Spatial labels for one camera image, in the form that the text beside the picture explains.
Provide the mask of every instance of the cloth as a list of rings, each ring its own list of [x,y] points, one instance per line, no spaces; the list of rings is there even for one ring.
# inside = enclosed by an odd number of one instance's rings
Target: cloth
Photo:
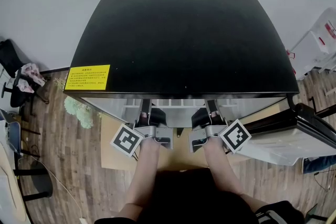
[[[308,174],[321,171],[334,164],[336,164],[336,155],[319,157],[312,161],[306,159],[303,163],[303,173]]]
[[[21,67],[21,74],[30,77],[36,84],[44,86],[46,80],[40,74],[39,69],[35,63],[28,63]],[[19,79],[17,86],[22,92],[34,93],[34,90],[29,83],[24,79]]]
[[[19,87],[21,92],[29,92],[29,93],[34,93],[34,90],[32,87],[29,85],[29,83],[24,80],[24,79],[19,79],[17,86]]]
[[[238,195],[218,191],[209,169],[161,172],[155,180],[152,200],[139,223],[249,223],[300,224],[301,212],[288,201],[261,207],[255,214]],[[127,218],[99,219],[95,224],[128,224]]]

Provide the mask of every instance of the table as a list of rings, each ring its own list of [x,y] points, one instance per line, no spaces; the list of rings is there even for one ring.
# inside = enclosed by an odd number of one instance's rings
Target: table
[[[104,65],[109,65],[106,78],[89,79],[88,70],[96,78],[97,66]],[[83,69],[70,79],[75,67]],[[68,83],[76,87],[67,88]],[[257,0],[101,0],[78,44],[64,90],[79,98],[128,99],[298,92],[281,39]]]
[[[13,173],[13,169],[11,167],[8,156],[2,144],[0,144],[0,168],[7,175],[10,193],[14,201],[15,206],[12,208],[13,209],[12,217],[13,221],[15,221],[14,223],[16,222],[30,223],[29,220],[27,220],[28,217],[26,215],[25,204],[21,196],[16,176]]]

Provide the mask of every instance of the cable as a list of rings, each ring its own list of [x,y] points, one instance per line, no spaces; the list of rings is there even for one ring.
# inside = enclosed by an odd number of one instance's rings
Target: cable
[[[336,169],[329,170],[329,171],[324,171],[324,172],[317,172],[314,175],[318,175],[318,174],[322,174],[322,173],[329,173],[329,172],[332,172],[332,171],[336,171]]]
[[[77,201],[75,200],[75,198],[73,197],[73,195],[70,193],[70,191],[66,188],[66,186],[64,186],[63,183],[62,183],[61,181],[58,180],[58,178],[53,174],[52,171],[50,171],[50,170],[47,168],[47,166],[46,166],[43,162],[39,161],[38,159],[35,159],[33,156],[31,156],[31,157],[32,157],[35,161],[41,163],[41,164],[44,166],[44,168],[45,168],[49,173],[52,174],[52,176],[56,179],[56,181],[57,181],[58,183],[60,183],[61,186],[68,192],[68,194],[72,197],[72,199],[75,201],[76,205],[78,206],[78,209],[79,209],[79,211],[80,211],[80,217],[83,218],[82,209],[80,208],[79,204],[77,203]]]
[[[38,146],[37,146],[37,145],[34,144],[34,145],[32,145],[30,148],[31,148],[31,152],[32,152],[32,153],[35,152],[36,155],[40,156],[40,150],[38,149]]]
[[[319,173],[319,172],[317,172],[317,173],[314,174],[314,179],[315,179],[316,183],[319,184],[319,186],[320,186],[321,188],[323,188],[323,187],[321,186],[321,184],[318,183],[318,181],[316,180],[316,177],[315,177],[315,176],[318,175],[318,173]]]
[[[330,186],[329,186],[329,176],[330,176],[330,174],[327,173],[327,189],[328,189],[328,191],[330,190]]]

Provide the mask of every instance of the wooden floor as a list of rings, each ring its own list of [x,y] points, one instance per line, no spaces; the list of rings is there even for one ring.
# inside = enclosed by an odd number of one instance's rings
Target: wooden floor
[[[41,161],[69,189],[82,209],[88,223],[98,218],[114,216],[124,203],[124,194],[132,179],[131,172],[101,168],[100,118],[94,116],[94,127],[83,129],[75,116],[66,113],[65,95],[52,82],[65,77],[65,72],[54,73],[46,87],[50,104],[34,101],[36,117],[29,118],[30,129],[40,131],[41,136],[29,137],[29,147],[37,145]],[[336,87],[336,73],[331,75],[316,70],[299,82],[297,101],[311,103],[314,96],[318,110],[336,103],[336,94],[329,97],[324,92]],[[335,116],[325,119],[336,128]],[[28,168],[33,160],[25,156],[21,168]],[[335,171],[316,176],[323,186],[330,185],[326,193],[312,174],[302,175],[300,163],[293,167],[277,166],[250,159],[235,165],[234,171],[243,183],[247,194],[266,202],[289,200],[304,214],[318,203],[317,214],[329,216],[336,209]],[[79,223],[80,212],[70,195],[53,179],[54,194],[51,198],[27,202],[34,223]],[[29,177],[22,177],[25,194],[36,193]]]

